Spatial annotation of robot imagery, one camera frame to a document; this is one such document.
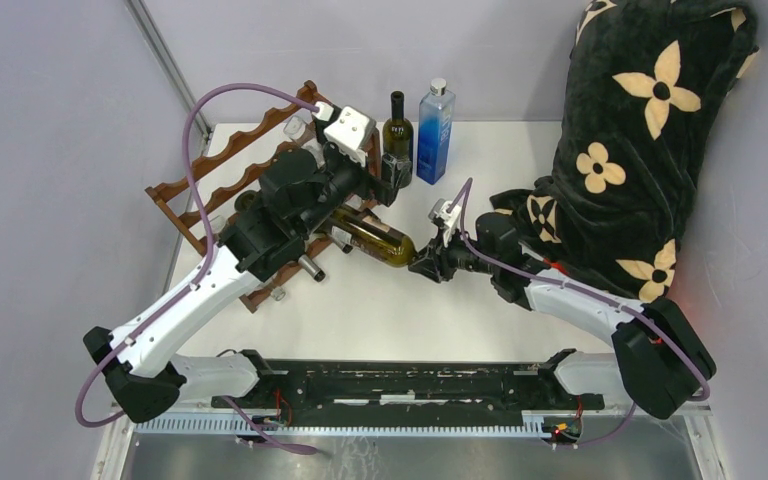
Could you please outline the blue square glass bottle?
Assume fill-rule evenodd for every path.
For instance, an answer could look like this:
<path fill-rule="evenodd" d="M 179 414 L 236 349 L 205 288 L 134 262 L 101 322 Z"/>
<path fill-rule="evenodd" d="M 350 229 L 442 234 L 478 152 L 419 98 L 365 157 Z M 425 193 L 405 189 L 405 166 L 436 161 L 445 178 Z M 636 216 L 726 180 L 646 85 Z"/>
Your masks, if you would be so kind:
<path fill-rule="evenodd" d="M 455 100 L 447 81 L 434 78 L 419 103 L 416 175 L 430 185 L 446 171 Z"/>

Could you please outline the clear round glass bottle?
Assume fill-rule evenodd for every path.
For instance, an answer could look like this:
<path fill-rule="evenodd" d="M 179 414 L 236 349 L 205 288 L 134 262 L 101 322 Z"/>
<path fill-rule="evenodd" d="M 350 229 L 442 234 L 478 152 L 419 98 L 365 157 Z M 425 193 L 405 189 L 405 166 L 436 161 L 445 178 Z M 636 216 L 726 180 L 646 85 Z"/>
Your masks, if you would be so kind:
<path fill-rule="evenodd" d="M 298 115 L 290 117 L 284 124 L 283 134 L 302 148 L 315 148 L 318 145 L 315 128 Z"/>

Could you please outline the green wine bottle brown label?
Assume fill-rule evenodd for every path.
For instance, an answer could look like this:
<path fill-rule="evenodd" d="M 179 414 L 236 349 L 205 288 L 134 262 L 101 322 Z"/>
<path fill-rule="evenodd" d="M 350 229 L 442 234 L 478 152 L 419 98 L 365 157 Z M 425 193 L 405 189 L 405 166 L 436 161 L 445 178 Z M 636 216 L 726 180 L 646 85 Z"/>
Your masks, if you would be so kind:
<path fill-rule="evenodd" d="M 270 281 L 287 266 L 298 266 L 316 282 L 325 272 L 307 255 L 304 234 L 284 229 L 264 206 L 258 191 L 247 190 L 234 202 L 236 219 L 225 241 L 237 256 L 239 271 L 248 271 L 262 282 Z"/>

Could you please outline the clear square bottle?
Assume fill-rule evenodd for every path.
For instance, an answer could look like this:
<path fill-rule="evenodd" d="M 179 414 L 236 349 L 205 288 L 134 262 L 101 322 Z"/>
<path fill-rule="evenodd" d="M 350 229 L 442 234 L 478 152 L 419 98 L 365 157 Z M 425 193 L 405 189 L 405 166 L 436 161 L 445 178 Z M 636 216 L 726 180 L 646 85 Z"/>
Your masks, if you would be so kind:
<path fill-rule="evenodd" d="M 232 226 L 232 222 L 222 214 L 210 217 L 209 223 L 215 237 L 220 237 L 222 233 L 229 230 Z M 286 291 L 282 286 L 277 285 L 274 280 L 271 279 L 269 282 L 263 284 L 257 291 L 246 297 L 242 297 L 241 302 L 250 312 L 254 313 L 257 311 L 258 306 L 264 301 L 266 294 L 268 294 L 272 300 L 280 302 L 286 296 Z"/>

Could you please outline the brown wooden wine rack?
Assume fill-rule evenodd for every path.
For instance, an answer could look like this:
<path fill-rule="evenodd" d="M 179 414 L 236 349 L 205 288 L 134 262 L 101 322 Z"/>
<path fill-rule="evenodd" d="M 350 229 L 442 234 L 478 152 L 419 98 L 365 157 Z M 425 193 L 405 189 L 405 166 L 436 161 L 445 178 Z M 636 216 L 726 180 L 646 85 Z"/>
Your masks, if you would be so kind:
<path fill-rule="evenodd" d="M 323 101 L 329 104 L 332 103 L 318 92 L 318 87 L 312 80 L 304 82 L 303 86 L 297 91 L 296 98 L 299 99 L 299 101 L 304 101 L 310 104 L 314 104 L 317 101 Z M 256 127 L 246 127 L 245 125 L 248 124 L 240 124 L 243 125 L 242 127 L 233 127 L 232 125 L 233 129 L 229 130 L 230 134 L 227 138 L 219 135 L 219 133 L 222 132 L 219 132 L 220 129 L 217 124 L 211 137 L 211 142 L 218 139 L 219 146 L 224 148 L 221 151 L 218 151 L 215 155 L 203 155 L 192 161 L 194 178 L 197 182 L 201 181 L 217 168 L 221 170 L 220 173 L 224 172 L 230 174 L 236 172 L 239 174 L 239 178 L 235 183 L 229 186 L 217 186 L 215 188 L 208 187 L 208 193 L 210 194 L 209 198 L 207 197 L 207 194 L 200 194 L 202 195 L 202 202 L 208 214 L 217 213 L 218 209 L 221 207 L 230 207 L 231 203 L 229 202 L 235 200 L 239 194 L 243 193 L 246 189 L 254 189 L 256 185 L 255 182 L 265 172 L 266 168 L 271 166 L 274 161 L 277 160 L 277 155 L 292 149 L 293 145 L 295 145 L 294 143 L 290 141 L 276 143 L 277 140 L 273 139 L 268 140 L 269 145 L 276 147 L 272 155 L 267 158 L 261 154 L 254 154 L 255 160 L 264 160 L 263 162 L 257 163 L 249 161 L 244 164 L 240 163 L 242 160 L 239 160 L 242 157 L 238 157 L 238 160 L 232 160 L 235 156 L 241 155 L 241 152 L 246 148 L 249 148 L 250 145 L 257 143 L 260 138 L 265 135 L 269 136 L 269 132 L 273 131 L 276 127 L 282 126 L 290 117 L 300 110 L 302 110 L 302 108 L 294 102 L 290 102 L 287 106 L 280 109 L 272 107 L 264 113 L 261 122 Z M 378 176 L 381 172 L 382 152 L 379 127 L 380 125 L 376 124 L 375 132 L 373 132 L 372 137 L 365 146 L 365 150 L 369 155 L 366 170 L 374 176 Z M 189 243 L 199 256 L 204 257 L 207 251 L 207 239 L 204 235 L 203 225 L 202 230 L 200 230 L 203 234 L 201 237 L 196 235 L 196 233 L 199 232 L 193 231 L 193 228 L 195 228 L 196 225 L 202 224 L 201 217 L 196 207 L 193 206 L 191 209 L 190 207 L 187 207 L 187 211 L 176 215 L 169 206 L 169 202 L 178 196 L 185 193 L 192 193 L 186 176 L 176 182 L 161 183 L 153 187 L 147 187 L 145 192 L 179 231 L 183 240 L 186 243 Z M 331 245 L 331 241 L 327 238 L 312 240 L 312 243 L 307 247 L 306 253 L 311 259 L 314 259 Z M 283 286 L 290 278 L 300 271 L 301 268 L 298 266 L 287 266 L 282 268 L 273 280 L 277 285 Z"/>

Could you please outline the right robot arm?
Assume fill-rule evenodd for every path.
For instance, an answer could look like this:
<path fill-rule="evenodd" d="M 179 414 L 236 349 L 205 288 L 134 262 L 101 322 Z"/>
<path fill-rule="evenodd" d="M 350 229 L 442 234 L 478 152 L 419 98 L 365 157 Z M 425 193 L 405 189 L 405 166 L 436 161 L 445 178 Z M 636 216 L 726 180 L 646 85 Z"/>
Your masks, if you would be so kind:
<path fill-rule="evenodd" d="M 409 263 L 411 272 L 436 283 L 458 271 L 486 274 L 504 301 L 565 321 L 610 347 L 608 354 L 553 358 L 552 372 L 537 382 L 545 405 L 562 408 L 577 395 L 595 394 L 665 420 L 687 402 L 706 400 L 716 363 L 672 300 L 640 302 L 571 279 L 528 252 L 503 214 L 481 215 L 474 239 L 435 224 L 436 235 Z"/>

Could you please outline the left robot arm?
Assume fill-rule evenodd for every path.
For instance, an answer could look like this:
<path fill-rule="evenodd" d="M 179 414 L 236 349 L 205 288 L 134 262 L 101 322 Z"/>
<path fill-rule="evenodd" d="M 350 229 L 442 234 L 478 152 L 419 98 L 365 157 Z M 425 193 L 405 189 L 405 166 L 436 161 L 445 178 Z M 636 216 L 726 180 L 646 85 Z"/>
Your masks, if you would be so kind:
<path fill-rule="evenodd" d="M 391 186 L 327 143 L 325 163 L 286 150 L 258 178 L 253 203 L 212 241 L 203 260 L 162 298 L 113 329 L 95 327 L 83 342 L 125 416 L 152 420 L 184 400 L 240 398 L 266 405 L 273 379 L 243 354 L 187 357 L 180 348 L 228 304 L 300 263 L 311 235 L 350 197 L 383 203 Z"/>

